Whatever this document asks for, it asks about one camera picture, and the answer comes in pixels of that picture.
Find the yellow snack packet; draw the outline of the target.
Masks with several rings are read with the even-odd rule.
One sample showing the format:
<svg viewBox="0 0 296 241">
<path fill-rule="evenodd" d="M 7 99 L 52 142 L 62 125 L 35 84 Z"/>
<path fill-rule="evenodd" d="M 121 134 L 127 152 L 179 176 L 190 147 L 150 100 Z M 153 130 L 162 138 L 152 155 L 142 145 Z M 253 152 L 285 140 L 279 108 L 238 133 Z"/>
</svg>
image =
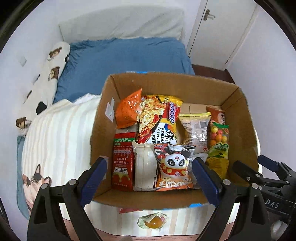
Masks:
<svg viewBox="0 0 296 241">
<path fill-rule="evenodd" d="M 221 180 L 226 178 L 229 160 L 225 158 L 209 157 L 206 160 L 206 165 L 220 177 Z"/>
</svg>

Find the green candy bag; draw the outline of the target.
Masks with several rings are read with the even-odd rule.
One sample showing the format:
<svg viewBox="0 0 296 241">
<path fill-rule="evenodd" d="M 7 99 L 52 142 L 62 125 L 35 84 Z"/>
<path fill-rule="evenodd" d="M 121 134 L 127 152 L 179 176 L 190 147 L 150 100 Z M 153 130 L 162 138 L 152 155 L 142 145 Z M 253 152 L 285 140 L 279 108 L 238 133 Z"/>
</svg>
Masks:
<svg viewBox="0 0 296 241">
<path fill-rule="evenodd" d="M 208 157 L 228 159 L 229 125 L 212 122 L 209 133 Z"/>
</svg>

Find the orange panda snack packet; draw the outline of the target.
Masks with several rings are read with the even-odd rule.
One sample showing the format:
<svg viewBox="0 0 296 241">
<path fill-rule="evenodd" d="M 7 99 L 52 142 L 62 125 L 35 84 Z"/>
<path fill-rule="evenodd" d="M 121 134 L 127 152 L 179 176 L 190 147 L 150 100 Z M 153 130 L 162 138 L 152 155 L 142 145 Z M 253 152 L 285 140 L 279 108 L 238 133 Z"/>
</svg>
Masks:
<svg viewBox="0 0 296 241">
<path fill-rule="evenodd" d="M 193 188 L 191 161 L 195 145 L 154 145 L 154 156 L 159 166 L 157 191 Z"/>
</svg>

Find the brown pastry snack packet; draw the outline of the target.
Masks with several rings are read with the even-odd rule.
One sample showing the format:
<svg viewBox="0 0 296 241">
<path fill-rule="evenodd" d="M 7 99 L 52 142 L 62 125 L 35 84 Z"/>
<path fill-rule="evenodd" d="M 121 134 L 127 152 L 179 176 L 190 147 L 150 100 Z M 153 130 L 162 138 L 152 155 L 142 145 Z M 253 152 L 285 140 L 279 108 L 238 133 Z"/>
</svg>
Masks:
<svg viewBox="0 0 296 241">
<path fill-rule="evenodd" d="M 213 123 L 225 124 L 225 111 L 210 106 L 207 106 L 206 110 L 211 113 L 210 126 L 212 126 Z"/>
</svg>

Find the red spicy strip packet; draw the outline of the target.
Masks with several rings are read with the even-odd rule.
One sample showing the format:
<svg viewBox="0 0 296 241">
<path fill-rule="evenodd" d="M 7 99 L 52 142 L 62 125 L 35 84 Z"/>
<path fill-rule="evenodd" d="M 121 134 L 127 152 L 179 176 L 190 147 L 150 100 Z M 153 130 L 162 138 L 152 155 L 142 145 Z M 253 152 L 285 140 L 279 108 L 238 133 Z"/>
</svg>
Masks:
<svg viewBox="0 0 296 241">
<path fill-rule="evenodd" d="M 136 132 L 116 133 L 113 139 L 112 188 L 133 191 L 134 152 L 132 142 Z"/>
</svg>

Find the small red triangular packet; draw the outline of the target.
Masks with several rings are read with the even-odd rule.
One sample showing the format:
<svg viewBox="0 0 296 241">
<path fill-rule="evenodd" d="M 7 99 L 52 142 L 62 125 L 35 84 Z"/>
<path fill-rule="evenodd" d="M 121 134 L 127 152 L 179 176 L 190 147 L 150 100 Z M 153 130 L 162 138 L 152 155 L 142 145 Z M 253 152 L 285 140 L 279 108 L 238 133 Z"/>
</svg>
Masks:
<svg viewBox="0 0 296 241">
<path fill-rule="evenodd" d="M 119 213 L 131 213 L 131 212 L 137 212 L 137 211 L 142 211 L 142 209 L 137 209 L 137 208 L 119 208 Z"/>
</svg>

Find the cat print cushion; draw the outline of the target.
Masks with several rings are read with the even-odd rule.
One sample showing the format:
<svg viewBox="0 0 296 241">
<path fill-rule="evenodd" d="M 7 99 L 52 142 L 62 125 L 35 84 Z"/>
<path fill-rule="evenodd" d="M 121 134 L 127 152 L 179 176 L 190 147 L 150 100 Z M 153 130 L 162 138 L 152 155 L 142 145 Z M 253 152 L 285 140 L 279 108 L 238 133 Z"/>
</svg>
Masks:
<svg viewBox="0 0 296 241">
<path fill-rule="evenodd" d="M 17 169 L 17 184 L 16 184 L 16 201 L 18 209 L 26 218 L 30 218 L 30 214 L 34 205 L 34 200 L 37 196 L 39 188 L 42 184 L 52 184 L 52 179 L 41 175 L 41 165 L 38 164 L 32 177 L 22 174 L 22 153 L 25 138 L 17 137 L 17 153 L 16 153 L 16 169 Z"/>
</svg>

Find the striped cream blanket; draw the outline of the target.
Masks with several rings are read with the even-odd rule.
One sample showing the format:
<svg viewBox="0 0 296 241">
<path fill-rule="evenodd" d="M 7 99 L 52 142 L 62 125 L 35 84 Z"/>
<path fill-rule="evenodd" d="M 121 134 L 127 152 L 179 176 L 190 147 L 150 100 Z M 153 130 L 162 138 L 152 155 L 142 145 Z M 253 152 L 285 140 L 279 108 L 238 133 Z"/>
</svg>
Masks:
<svg viewBox="0 0 296 241">
<path fill-rule="evenodd" d="M 32 177 L 36 166 L 41 175 L 52 179 L 52 186 L 64 185 L 90 168 L 90 138 L 101 97 L 86 94 L 74 102 L 66 99 L 53 104 L 34 119 L 24 137 L 22 174 Z M 117 207 L 91 202 L 85 211 L 104 240 L 131 235 L 136 240 L 178 238 L 187 240 L 201 233 L 214 211 L 213 205 L 165 211 L 167 220 L 160 230 L 137 225 L 148 211 L 119 213 Z"/>
</svg>

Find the packaged braised egg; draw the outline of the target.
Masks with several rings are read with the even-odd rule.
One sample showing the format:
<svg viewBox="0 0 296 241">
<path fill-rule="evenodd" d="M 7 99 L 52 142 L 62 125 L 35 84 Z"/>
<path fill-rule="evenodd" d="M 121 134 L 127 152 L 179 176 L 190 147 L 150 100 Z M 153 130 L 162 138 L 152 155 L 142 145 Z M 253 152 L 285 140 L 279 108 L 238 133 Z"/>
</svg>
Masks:
<svg viewBox="0 0 296 241">
<path fill-rule="evenodd" d="M 152 213 L 145 216 L 141 216 L 137 221 L 137 225 L 143 229 L 160 230 L 166 223 L 167 218 L 167 215 L 161 212 Z"/>
</svg>

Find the beige snack packet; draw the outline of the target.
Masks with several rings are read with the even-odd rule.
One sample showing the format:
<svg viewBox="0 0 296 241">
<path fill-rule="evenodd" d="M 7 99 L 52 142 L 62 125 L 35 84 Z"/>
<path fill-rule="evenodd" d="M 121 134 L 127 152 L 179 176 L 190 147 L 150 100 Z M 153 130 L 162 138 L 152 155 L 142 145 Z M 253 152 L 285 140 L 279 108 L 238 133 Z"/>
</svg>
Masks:
<svg viewBox="0 0 296 241">
<path fill-rule="evenodd" d="M 194 145 L 194 154 L 208 153 L 208 125 L 211 113 L 179 114 L 179 120 L 185 129 L 184 144 Z"/>
</svg>

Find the white snack packet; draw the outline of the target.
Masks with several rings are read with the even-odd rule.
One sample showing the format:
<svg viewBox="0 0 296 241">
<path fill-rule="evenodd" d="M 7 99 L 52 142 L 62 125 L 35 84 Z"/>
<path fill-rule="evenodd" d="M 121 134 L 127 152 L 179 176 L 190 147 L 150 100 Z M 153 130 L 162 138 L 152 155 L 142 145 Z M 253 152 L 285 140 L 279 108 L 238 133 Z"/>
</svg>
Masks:
<svg viewBox="0 0 296 241">
<path fill-rule="evenodd" d="M 153 144 L 132 142 L 134 153 L 134 191 L 154 191 L 158 178 L 158 163 Z"/>
</svg>

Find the yellow instant noodle packet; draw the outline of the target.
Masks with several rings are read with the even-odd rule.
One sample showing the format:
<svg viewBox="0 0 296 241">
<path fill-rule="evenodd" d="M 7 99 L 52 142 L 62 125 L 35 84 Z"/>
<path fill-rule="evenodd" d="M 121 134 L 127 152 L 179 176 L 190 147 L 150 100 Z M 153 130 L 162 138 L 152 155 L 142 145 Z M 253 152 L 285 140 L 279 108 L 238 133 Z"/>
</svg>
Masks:
<svg viewBox="0 0 296 241">
<path fill-rule="evenodd" d="M 145 95 L 139 117 L 138 144 L 177 144 L 177 120 L 183 101 L 174 96 Z"/>
</svg>

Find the bear print pillow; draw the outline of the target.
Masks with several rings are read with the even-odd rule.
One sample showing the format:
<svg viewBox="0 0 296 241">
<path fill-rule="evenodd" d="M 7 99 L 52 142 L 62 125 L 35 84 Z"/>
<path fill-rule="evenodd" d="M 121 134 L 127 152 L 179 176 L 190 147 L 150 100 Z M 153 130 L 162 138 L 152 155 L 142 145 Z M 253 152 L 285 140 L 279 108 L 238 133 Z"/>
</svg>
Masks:
<svg viewBox="0 0 296 241">
<path fill-rule="evenodd" d="M 32 121 L 53 104 L 57 82 L 68 61 L 69 54 L 70 44 L 66 42 L 58 42 L 49 52 L 37 80 L 18 112 L 16 127 L 19 135 L 25 136 Z"/>
</svg>

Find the blue bed sheet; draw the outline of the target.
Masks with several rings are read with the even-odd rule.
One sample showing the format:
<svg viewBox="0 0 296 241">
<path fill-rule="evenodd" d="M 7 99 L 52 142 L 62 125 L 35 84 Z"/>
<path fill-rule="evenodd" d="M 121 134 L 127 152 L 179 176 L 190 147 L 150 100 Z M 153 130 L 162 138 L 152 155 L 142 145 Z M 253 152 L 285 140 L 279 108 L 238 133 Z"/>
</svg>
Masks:
<svg viewBox="0 0 296 241">
<path fill-rule="evenodd" d="M 100 94 L 109 75 L 126 72 L 195 74 L 184 44 L 175 38 L 74 42 L 54 102 L 74 101 L 87 93 Z"/>
</svg>

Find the white pillow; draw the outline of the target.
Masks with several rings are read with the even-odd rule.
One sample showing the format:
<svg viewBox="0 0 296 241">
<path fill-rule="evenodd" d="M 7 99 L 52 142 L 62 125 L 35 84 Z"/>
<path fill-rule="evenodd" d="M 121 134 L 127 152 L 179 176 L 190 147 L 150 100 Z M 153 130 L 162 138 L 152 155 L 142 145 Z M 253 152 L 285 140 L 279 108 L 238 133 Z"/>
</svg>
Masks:
<svg viewBox="0 0 296 241">
<path fill-rule="evenodd" d="M 73 43 L 112 38 L 175 38 L 185 36 L 184 11 L 166 6 L 118 6 L 86 13 L 59 23 L 63 40 Z"/>
</svg>

